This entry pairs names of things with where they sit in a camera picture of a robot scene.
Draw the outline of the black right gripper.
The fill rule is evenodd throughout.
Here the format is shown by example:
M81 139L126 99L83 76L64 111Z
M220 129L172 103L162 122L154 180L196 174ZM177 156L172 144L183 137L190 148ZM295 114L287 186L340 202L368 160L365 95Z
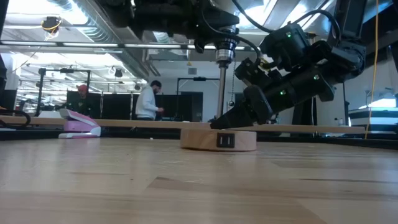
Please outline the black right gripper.
M210 124L211 129L231 129L265 124L273 113L318 96L323 102L335 97L333 86L329 84L321 70L306 70L290 73L280 81L272 82L263 91L257 85L244 89L244 99Z

